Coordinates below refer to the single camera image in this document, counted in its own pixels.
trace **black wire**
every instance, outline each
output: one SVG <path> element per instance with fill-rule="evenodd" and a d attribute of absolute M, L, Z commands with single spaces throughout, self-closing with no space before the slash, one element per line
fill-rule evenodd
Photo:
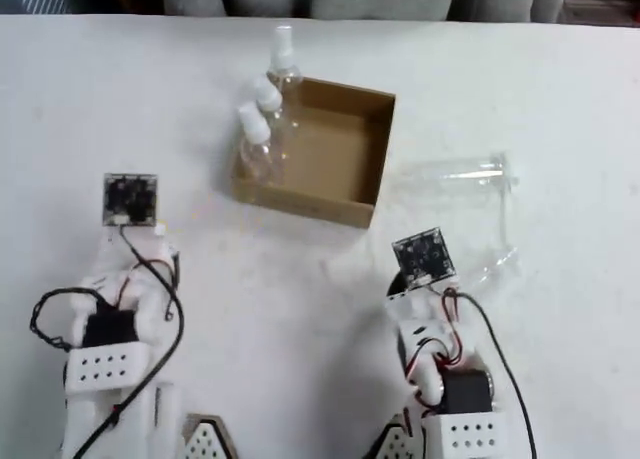
<path fill-rule="evenodd" d="M 445 297 L 462 297 L 464 299 L 466 299 L 467 301 L 469 301 L 471 303 L 471 305 L 473 305 L 473 307 L 475 307 L 478 312 L 480 313 L 480 315 L 482 316 L 482 319 L 484 319 L 485 324 L 487 325 L 487 329 L 489 331 L 489 335 L 491 336 L 491 340 L 493 341 L 493 345 L 496 348 L 496 351 L 498 351 L 498 355 L 500 356 L 500 361 L 502 361 L 502 365 L 504 366 L 504 370 L 507 371 L 507 375 L 509 376 L 509 379 L 511 380 L 511 384 L 513 385 L 513 389 L 516 391 L 516 396 L 518 396 L 518 402 L 520 403 L 520 408 L 522 409 L 522 415 L 524 416 L 524 422 L 525 425 L 527 427 L 527 436 L 529 437 L 529 447 L 531 448 L 531 458 L 532 459 L 537 459 L 538 458 L 538 451 L 536 450 L 536 442 L 535 439 L 533 437 L 533 428 L 531 427 L 531 420 L 529 419 L 529 413 L 527 412 L 527 406 L 524 403 L 524 398 L 522 397 L 522 393 L 520 392 L 520 387 L 518 386 L 518 382 L 516 381 L 515 376 L 513 375 L 513 372 L 511 372 L 511 368 L 509 367 L 509 364 L 507 363 L 507 359 L 504 356 L 504 353 L 502 352 L 502 348 L 500 347 L 500 344 L 498 343 L 498 338 L 496 337 L 495 332 L 493 331 L 493 327 L 491 326 L 491 322 L 489 321 L 489 317 L 487 316 L 487 313 L 484 312 L 484 309 L 482 308 L 482 306 L 478 303 L 478 301 L 473 298 L 471 295 L 465 293 L 465 292 L 458 292 L 455 289 L 446 289 L 443 293 L 443 296 Z"/>
<path fill-rule="evenodd" d="M 33 312 L 31 313 L 31 322 L 29 323 L 29 329 L 36 336 L 42 339 L 44 342 L 49 344 L 50 346 L 56 349 L 62 349 L 65 352 L 69 352 L 73 349 L 73 346 L 65 341 L 62 336 L 51 337 L 46 335 L 40 327 L 38 327 L 38 318 L 40 317 L 40 313 L 42 312 L 42 308 L 47 303 L 49 299 L 54 296 L 58 296 L 60 294 L 88 294 L 90 296 L 95 297 L 97 302 L 98 310 L 103 309 L 113 309 L 114 306 L 109 304 L 107 300 L 95 289 L 90 289 L 88 287 L 63 287 L 60 289 L 54 289 L 53 291 L 49 291 L 44 294 L 40 300 L 33 306 Z"/>
<path fill-rule="evenodd" d="M 178 333 L 176 334 L 176 338 L 171 344 L 171 347 L 169 347 L 167 352 L 160 358 L 160 360 L 155 365 L 155 367 L 151 369 L 151 371 L 149 371 L 149 373 L 142 380 L 142 382 L 138 384 L 133 391 L 131 391 L 131 394 L 129 394 L 127 398 L 124 401 L 122 401 L 120 405 L 114 408 L 113 412 L 109 414 L 109 416 L 104 420 L 104 422 L 100 424 L 95 431 L 93 431 L 91 436 L 89 436 L 89 438 L 85 441 L 85 443 L 75 453 L 75 455 L 73 456 L 73 459 L 80 459 L 81 457 L 83 457 L 86 454 L 86 452 L 91 448 L 91 446 L 104 433 L 104 431 L 106 431 L 109 428 L 109 426 L 111 426 L 112 424 L 117 423 L 118 419 L 120 418 L 120 414 L 122 414 L 127 409 L 127 407 L 129 407 L 129 405 L 135 400 L 136 397 L 138 397 L 138 395 L 142 392 L 142 390 L 145 387 L 147 387 L 147 385 L 153 380 L 153 378 L 156 377 L 156 375 L 160 372 L 160 370 L 165 366 L 167 361 L 171 358 L 173 353 L 178 348 L 178 345 L 180 344 L 180 341 L 182 340 L 182 335 L 184 333 L 184 311 L 182 310 L 182 304 L 180 302 L 180 299 L 178 299 L 178 296 L 176 295 L 175 289 L 172 288 L 171 284 L 169 284 L 165 280 L 165 278 L 162 277 L 162 275 L 156 270 L 155 267 L 153 267 L 153 265 L 151 265 L 151 263 L 147 259 L 142 257 L 142 255 L 133 246 L 133 244 L 129 242 L 129 239 L 127 239 L 127 237 L 124 235 L 124 226 L 120 226 L 120 236 L 122 236 L 122 239 L 124 240 L 124 242 L 127 243 L 127 246 L 129 246 L 129 249 L 131 250 L 133 255 L 136 256 L 136 259 L 138 259 L 138 261 L 140 261 L 140 263 L 142 263 L 142 265 L 145 268 L 147 268 L 149 272 L 151 272 L 151 274 L 153 274 L 156 277 L 156 279 L 158 279 L 158 281 L 160 281 L 160 283 L 164 286 L 164 288 L 169 293 L 169 296 L 171 297 L 170 302 L 175 303 L 176 310 L 178 312 Z"/>

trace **cardboard box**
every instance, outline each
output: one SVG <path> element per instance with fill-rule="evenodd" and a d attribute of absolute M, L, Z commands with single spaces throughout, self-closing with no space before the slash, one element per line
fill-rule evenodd
<path fill-rule="evenodd" d="M 232 185 L 241 202 L 367 228 L 378 200 L 395 96 L 305 79 L 297 135 L 281 186 L 261 185 L 239 154 Z"/>

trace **cable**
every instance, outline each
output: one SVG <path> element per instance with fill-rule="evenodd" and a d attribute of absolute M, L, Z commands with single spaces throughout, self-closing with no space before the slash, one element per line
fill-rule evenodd
<path fill-rule="evenodd" d="M 169 274 L 171 274 L 171 287 L 173 289 L 178 288 L 178 285 L 176 283 L 176 276 L 173 273 L 173 268 L 171 267 L 171 265 L 169 265 L 168 262 L 163 261 L 162 259 L 148 259 L 148 261 L 149 261 L 149 264 L 162 264 L 167 266 L 167 269 L 169 270 Z M 116 308 L 120 308 L 120 303 L 122 302 L 122 295 L 124 294 L 124 291 L 129 285 L 129 283 L 131 282 L 131 273 L 142 265 L 143 264 L 141 262 L 138 262 L 135 266 L 131 268 L 131 270 L 129 271 L 129 274 L 127 274 L 127 278 L 122 283 L 122 286 L 120 286 L 120 292 L 118 292 L 118 298 L 116 299 L 116 304 L 115 304 Z"/>
<path fill-rule="evenodd" d="M 457 366 L 458 364 L 460 364 L 460 361 L 462 361 L 462 352 L 463 352 L 463 347 L 462 347 L 462 340 L 460 339 L 460 334 L 458 334 L 458 331 L 456 330 L 455 325 L 453 324 L 453 320 L 451 318 L 451 313 L 449 312 L 449 309 L 447 308 L 447 297 L 450 296 L 445 296 L 444 294 L 442 295 L 442 309 L 444 311 L 444 315 L 447 318 L 447 321 L 449 322 L 449 326 L 451 327 L 451 331 L 453 332 L 453 337 L 456 340 L 456 348 L 457 348 L 457 353 L 456 355 L 453 357 L 453 359 L 450 359 L 446 364 L 444 364 L 446 367 L 452 367 L 452 366 Z M 456 320 L 458 318 L 458 306 L 457 306 L 457 302 L 458 299 L 456 297 L 453 298 L 454 299 L 454 311 L 455 311 L 455 317 Z"/>
<path fill-rule="evenodd" d="M 509 367 L 509 364 L 507 363 L 507 359 L 504 356 L 504 353 L 502 352 L 502 348 L 500 347 L 500 344 L 498 343 L 498 338 L 496 337 L 496 334 L 493 331 L 493 326 L 491 326 L 491 322 L 489 321 L 489 317 L 487 316 L 487 313 L 484 312 L 484 309 L 478 303 L 478 301 L 476 301 L 475 298 L 473 298 L 471 295 L 469 295 L 467 293 L 458 292 L 453 288 L 447 288 L 442 293 L 442 295 L 443 296 L 447 296 L 447 297 L 454 297 L 454 298 L 455 297 L 462 297 L 463 299 L 466 299 L 467 301 L 469 301 L 471 303 L 471 305 L 473 307 L 475 307 L 478 310 L 478 312 L 482 316 L 482 319 L 484 319 L 484 322 L 487 325 L 487 330 L 489 331 L 489 335 L 491 336 L 491 340 L 493 341 L 493 345 L 495 346 L 496 351 L 498 351 L 498 355 L 500 356 L 500 361 L 502 362 L 504 370 L 507 371 L 507 375 L 509 376 L 509 380 L 511 381 L 511 384 L 513 385 L 513 389 L 516 392 L 516 396 L 518 397 L 518 402 L 520 403 L 520 408 L 522 409 L 522 415 L 524 416 L 524 422 L 525 422 L 525 425 L 527 427 L 527 436 L 529 438 L 529 447 L 531 448 L 531 458 L 532 459 L 537 459 L 538 458 L 538 452 L 536 450 L 536 443 L 535 443 L 535 439 L 533 437 L 533 428 L 531 427 L 531 420 L 529 419 L 529 413 L 527 412 L 527 406 L 524 403 L 524 398 L 522 397 L 522 393 L 520 392 L 520 387 L 518 386 L 518 382 L 516 381 L 516 378 L 513 375 L 513 372 L 511 371 L 511 368 Z"/>
<path fill-rule="evenodd" d="M 88 287 L 63 287 L 60 289 L 54 289 L 53 291 L 49 291 L 44 294 L 40 300 L 33 306 L 33 312 L 31 313 L 31 322 L 29 323 L 29 329 L 36 336 L 42 339 L 44 342 L 49 344 L 51 347 L 56 349 L 62 349 L 65 352 L 69 352 L 73 349 L 73 346 L 65 341 L 62 336 L 51 337 L 47 336 L 40 327 L 38 327 L 38 318 L 40 317 L 40 313 L 42 312 L 42 308 L 47 303 L 49 299 L 54 296 L 58 296 L 60 294 L 88 294 L 90 296 L 95 297 L 98 310 L 101 309 L 113 309 L 114 306 L 109 304 L 107 300 L 95 289 L 90 289 Z"/>
<path fill-rule="evenodd" d="M 167 352 L 165 352 L 165 354 L 160 358 L 160 360 L 154 366 L 154 368 L 151 369 L 151 371 L 149 371 L 149 373 L 142 380 L 142 382 L 140 382 L 140 384 L 138 384 L 135 387 L 135 389 L 131 391 L 131 394 L 129 394 L 127 398 L 124 401 L 122 401 L 121 404 L 119 404 L 114 408 L 114 410 L 102 422 L 102 424 L 100 424 L 96 428 L 96 430 L 93 431 L 91 436 L 89 436 L 89 438 L 85 441 L 85 443 L 75 453 L 75 455 L 73 456 L 73 459 L 82 458 L 87 453 L 87 451 L 91 448 L 91 446 L 98 440 L 98 438 L 104 433 L 104 431 L 106 431 L 109 428 L 109 426 L 111 426 L 112 424 L 117 423 L 120 417 L 120 414 L 122 414 L 127 409 L 127 407 L 129 407 L 129 405 L 135 400 L 136 397 L 138 397 L 138 395 L 142 392 L 142 390 L 145 387 L 147 387 L 147 385 L 153 380 L 154 377 L 156 377 L 156 375 L 158 375 L 160 370 L 165 366 L 167 361 L 171 358 L 173 353 L 178 348 L 178 345 L 182 340 L 182 335 L 184 334 L 184 311 L 182 310 L 182 303 L 180 302 L 180 299 L 178 299 L 178 296 L 176 295 L 175 290 L 171 287 L 171 284 L 169 284 L 165 280 L 165 278 L 162 277 L 162 275 L 151 265 L 151 263 L 147 259 L 142 257 L 142 255 L 133 246 L 133 244 L 129 242 L 129 239 L 127 239 L 127 237 L 124 234 L 124 226 L 120 226 L 120 236 L 122 237 L 124 242 L 127 244 L 127 246 L 129 246 L 129 249 L 131 250 L 133 255 L 136 257 L 136 259 L 144 267 L 146 267 L 149 270 L 149 272 L 151 272 L 151 274 L 153 274 L 156 277 L 156 279 L 158 279 L 158 281 L 160 281 L 160 283 L 164 286 L 164 288 L 169 293 L 169 296 L 171 297 L 169 303 L 173 302 L 176 305 L 176 310 L 178 312 L 178 333 L 176 334 L 176 338 L 171 344 L 171 347 L 169 347 Z"/>

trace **white table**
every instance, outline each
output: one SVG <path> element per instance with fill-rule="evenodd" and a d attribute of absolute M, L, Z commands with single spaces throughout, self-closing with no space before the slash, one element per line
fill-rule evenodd
<path fill-rule="evenodd" d="M 103 173 L 160 175 L 187 315 L 169 367 L 189 408 L 222 415 L 244 458 L 356 458 L 404 398 L 380 311 L 396 270 L 390 243 L 446 226 L 395 178 L 420 161 L 506 150 L 522 179 L 512 220 L 522 273 L 482 300 L 540 457 L 633 457 L 640 32 L 296 22 L 307 75 L 398 97 L 364 232 L 226 193 L 233 108 L 242 81 L 266 68 L 273 24 L 0 18 L 0 455 L 45 457 L 61 439 L 64 356 L 28 320 L 43 292 L 87 270 Z M 51 331 L 66 331 L 63 303 L 45 312 Z M 525 458 L 504 394 L 512 457 Z"/>

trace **white plastic part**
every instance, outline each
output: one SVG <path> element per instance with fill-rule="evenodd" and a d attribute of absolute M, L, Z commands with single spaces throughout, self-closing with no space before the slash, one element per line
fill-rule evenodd
<path fill-rule="evenodd" d="M 172 255 L 176 252 L 166 238 L 158 236 L 152 227 L 130 228 L 126 231 L 128 239 L 147 259 L 160 259 L 172 264 Z M 66 378 L 66 424 L 61 458 L 71 459 L 78 448 L 84 444 L 90 434 L 112 412 L 113 407 L 131 393 L 166 350 L 166 341 L 160 336 L 169 333 L 170 327 L 164 327 L 164 308 L 168 294 L 162 285 L 148 271 L 138 268 L 132 272 L 137 259 L 118 234 L 117 228 L 105 228 L 97 259 L 90 274 L 80 283 L 102 294 L 115 304 L 117 295 L 127 277 L 129 283 L 120 304 L 121 309 L 136 311 L 134 320 L 138 337 L 142 342 L 130 347 L 127 344 L 101 346 L 96 348 L 74 349 L 69 356 Z M 158 265 L 157 271 L 170 280 L 167 267 Z M 71 328 L 71 342 L 75 347 L 82 344 L 87 318 L 96 311 L 93 297 L 72 294 L 70 303 L 75 317 Z M 122 352 L 127 357 L 121 358 Z M 92 354 L 82 364 L 83 355 Z M 124 380 L 105 382 L 113 378 L 115 369 L 95 367 L 96 356 L 100 356 L 98 365 L 125 365 Z M 181 457 L 184 440 L 180 395 L 176 386 L 162 381 L 163 372 L 145 387 L 140 395 L 127 407 L 117 425 L 107 429 L 83 455 L 83 459 L 176 459 Z"/>
<path fill-rule="evenodd" d="M 417 450 L 414 451 L 415 446 L 418 446 L 418 441 L 409 437 L 401 426 L 391 426 L 376 454 L 376 459 L 418 459 L 420 455 Z"/>
<path fill-rule="evenodd" d="M 502 457 L 506 451 L 505 418 L 501 412 L 428 416 L 428 458 Z"/>
<path fill-rule="evenodd" d="M 412 380 L 422 392 L 422 399 L 430 405 L 437 406 L 444 395 L 444 382 L 438 366 L 431 353 L 420 354 Z"/>
<path fill-rule="evenodd" d="M 288 24 L 276 27 L 271 46 L 271 69 L 283 70 L 294 66 L 293 29 Z"/>
<path fill-rule="evenodd" d="M 138 339 L 155 345 L 162 337 L 158 324 L 163 317 L 164 304 L 160 293 L 154 290 L 146 291 L 138 301 L 138 312 L 134 317 Z"/>
<path fill-rule="evenodd" d="M 282 94 L 267 76 L 261 76 L 254 82 L 256 102 L 263 112 L 276 112 L 282 108 Z"/>
<path fill-rule="evenodd" d="M 67 394 L 134 386 L 143 379 L 150 355 L 151 348 L 142 342 L 72 349 Z"/>
<path fill-rule="evenodd" d="M 180 431 L 185 414 L 182 410 L 180 389 L 173 384 L 160 384 L 156 389 L 156 417 L 158 418 L 152 441 L 151 457 L 167 455 L 173 459 L 184 448 Z"/>
<path fill-rule="evenodd" d="M 222 438 L 208 423 L 200 423 L 184 448 L 181 459 L 230 459 L 222 447 Z"/>
<path fill-rule="evenodd" d="M 238 107 L 238 116 L 245 137 L 251 144 L 263 144 L 271 138 L 267 120 L 262 117 L 255 103 L 247 102 Z"/>

